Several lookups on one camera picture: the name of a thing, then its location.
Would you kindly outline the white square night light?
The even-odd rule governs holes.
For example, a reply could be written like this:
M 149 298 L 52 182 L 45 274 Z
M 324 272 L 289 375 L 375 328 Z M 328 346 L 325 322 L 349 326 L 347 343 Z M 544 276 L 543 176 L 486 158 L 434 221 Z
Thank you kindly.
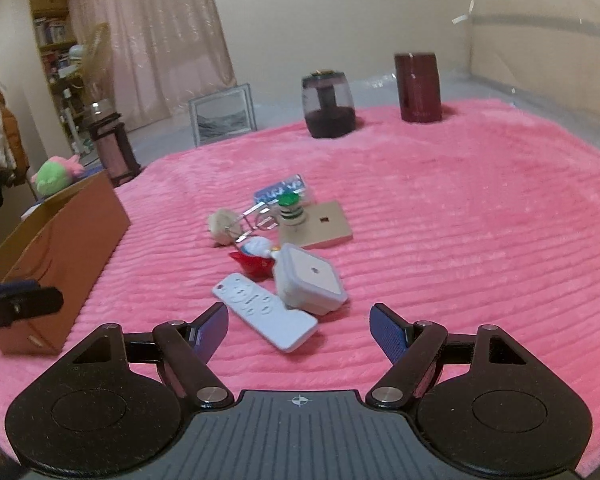
M 323 316 L 348 301 L 340 276 L 324 258 L 296 245 L 283 244 L 274 259 L 276 294 L 287 307 Z

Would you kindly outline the dark glass jar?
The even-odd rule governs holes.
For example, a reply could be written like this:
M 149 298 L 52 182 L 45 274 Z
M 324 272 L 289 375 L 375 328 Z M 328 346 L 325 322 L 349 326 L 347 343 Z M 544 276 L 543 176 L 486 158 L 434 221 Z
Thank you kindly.
M 350 84 L 339 70 L 317 70 L 302 79 L 304 120 L 314 139 L 337 139 L 356 129 Z

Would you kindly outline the pink fluffy blanket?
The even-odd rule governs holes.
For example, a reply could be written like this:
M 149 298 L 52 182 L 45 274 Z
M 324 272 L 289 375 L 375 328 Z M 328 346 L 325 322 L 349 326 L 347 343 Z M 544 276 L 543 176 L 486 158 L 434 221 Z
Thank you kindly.
M 579 472 L 600 471 L 600 151 L 561 126 L 496 101 L 458 101 L 429 126 L 393 107 L 315 140 L 302 124 L 159 159 L 118 189 L 131 224 L 69 336 L 96 326 L 144 332 L 193 318 L 237 266 L 214 246 L 209 214 L 302 174 L 336 200 L 353 236 L 322 255 L 349 300 L 283 354 L 239 318 L 211 361 L 231 389 L 273 389 L 202 416 L 171 467 L 203 479 L 429 479 L 399 419 L 330 401 L 367 391 L 388 368 L 368 329 L 382 302 L 454 333 L 504 328 L 583 399 L 593 432 Z

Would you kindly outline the beige fan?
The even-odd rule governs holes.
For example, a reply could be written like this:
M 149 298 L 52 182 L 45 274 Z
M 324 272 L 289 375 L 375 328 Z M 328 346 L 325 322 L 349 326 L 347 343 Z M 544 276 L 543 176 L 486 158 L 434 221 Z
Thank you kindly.
M 99 23 L 84 44 L 80 62 L 82 101 L 85 105 L 102 100 L 114 102 L 113 55 L 110 26 L 108 23 Z

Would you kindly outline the blue clear plastic box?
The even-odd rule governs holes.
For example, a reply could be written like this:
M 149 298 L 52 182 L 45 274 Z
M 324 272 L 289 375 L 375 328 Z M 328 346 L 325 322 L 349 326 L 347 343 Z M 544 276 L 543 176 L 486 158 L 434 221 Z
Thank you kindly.
M 254 192 L 253 203 L 276 203 L 280 196 L 290 193 L 298 195 L 302 204 L 310 204 L 313 202 L 311 188 L 306 183 L 306 180 L 303 179 L 301 174 L 294 174 L 287 179 L 277 181 Z

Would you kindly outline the green pink plush toy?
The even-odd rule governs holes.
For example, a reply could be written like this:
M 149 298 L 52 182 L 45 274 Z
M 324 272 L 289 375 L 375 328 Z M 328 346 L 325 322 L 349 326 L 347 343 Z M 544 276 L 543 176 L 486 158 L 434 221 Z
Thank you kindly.
M 31 181 L 38 195 L 48 197 L 73 185 L 84 174 L 85 168 L 78 155 L 70 158 L 53 156 L 44 162 Z

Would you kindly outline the dark red cylindrical container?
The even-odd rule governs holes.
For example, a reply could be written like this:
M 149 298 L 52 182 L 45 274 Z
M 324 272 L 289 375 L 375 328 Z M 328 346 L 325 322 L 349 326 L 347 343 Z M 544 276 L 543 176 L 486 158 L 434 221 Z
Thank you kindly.
M 441 122 L 440 77 L 436 55 L 432 52 L 397 53 L 394 65 L 404 122 Z

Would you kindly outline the wooden bookshelf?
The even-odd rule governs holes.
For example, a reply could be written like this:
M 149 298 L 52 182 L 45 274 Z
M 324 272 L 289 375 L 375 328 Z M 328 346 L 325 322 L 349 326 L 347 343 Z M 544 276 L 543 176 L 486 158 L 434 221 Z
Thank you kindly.
M 47 87 L 73 153 L 90 156 L 94 146 L 83 131 L 84 81 L 82 46 L 71 24 L 68 0 L 29 0 L 34 36 Z

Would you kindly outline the brown cardboard box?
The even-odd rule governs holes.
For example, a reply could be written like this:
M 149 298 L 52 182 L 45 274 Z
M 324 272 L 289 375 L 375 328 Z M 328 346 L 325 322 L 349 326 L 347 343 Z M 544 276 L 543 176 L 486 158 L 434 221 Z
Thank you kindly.
M 0 328 L 6 356 L 57 356 L 131 220 L 108 174 L 44 200 L 0 246 L 0 283 L 35 280 L 64 296 L 59 312 Z

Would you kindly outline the white remote control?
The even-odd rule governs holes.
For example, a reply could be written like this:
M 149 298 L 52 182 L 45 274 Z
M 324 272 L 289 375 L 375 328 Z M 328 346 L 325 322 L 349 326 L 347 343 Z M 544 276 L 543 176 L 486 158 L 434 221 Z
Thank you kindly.
M 318 329 L 313 315 L 288 308 L 279 296 L 239 273 L 223 278 L 212 287 L 212 294 L 284 353 L 297 350 Z

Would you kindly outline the red white cat figurine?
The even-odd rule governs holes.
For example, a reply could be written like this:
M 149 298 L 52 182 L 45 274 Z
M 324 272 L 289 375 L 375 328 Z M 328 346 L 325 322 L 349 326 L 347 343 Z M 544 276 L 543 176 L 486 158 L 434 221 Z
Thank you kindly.
M 253 281 L 272 278 L 276 255 L 279 246 L 263 236 L 247 238 L 237 249 L 230 253 L 230 258 L 237 262 L 242 274 Z

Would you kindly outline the brown jacket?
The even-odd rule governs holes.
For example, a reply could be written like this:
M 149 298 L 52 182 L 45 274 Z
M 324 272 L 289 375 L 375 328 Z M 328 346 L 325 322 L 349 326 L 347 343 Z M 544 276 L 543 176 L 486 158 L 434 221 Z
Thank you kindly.
M 24 150 L 19 125 L 16 116 L 7 107 L 6 100 L 0 90 L 0 109 L 3 116 L 4 130 L 12 154 L 16 162 L 13 172 L 5 172 L 5 184 L 8 188 L 27 183 L 27 172 L 30 168 L 29 159 Z

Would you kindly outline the pink curtain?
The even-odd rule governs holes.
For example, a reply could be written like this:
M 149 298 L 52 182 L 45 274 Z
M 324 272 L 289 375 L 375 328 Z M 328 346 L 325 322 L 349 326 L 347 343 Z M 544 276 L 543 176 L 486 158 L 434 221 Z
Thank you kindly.
M 68 6 L 79 40 L 109 25 L 106 88 L 131 129 L 184 113 L 191 99 L 236 84 L 215 0 L 68 0 Z

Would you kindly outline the metal wire clip holder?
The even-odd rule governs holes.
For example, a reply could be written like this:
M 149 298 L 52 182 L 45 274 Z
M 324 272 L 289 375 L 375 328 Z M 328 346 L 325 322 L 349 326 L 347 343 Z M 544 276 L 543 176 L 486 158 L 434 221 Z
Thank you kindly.
M 233 242 L 240 244 L 247 238 L 261 232 L 273 231 L 278 227 L 278 206 L 275 202 L 260 202 L 251 206 L 237 218 L 230 227 Z

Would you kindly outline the gold TP-LINK panel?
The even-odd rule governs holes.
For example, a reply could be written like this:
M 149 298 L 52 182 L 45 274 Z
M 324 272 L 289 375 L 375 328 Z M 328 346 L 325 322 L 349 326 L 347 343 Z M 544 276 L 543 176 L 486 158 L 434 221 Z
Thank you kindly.
M 279 244 L 303 249 L 329 248 L 353 240 L 353 232 L 342 206 L 336 200 L 304 207 L 303 221 L 278 227 Z

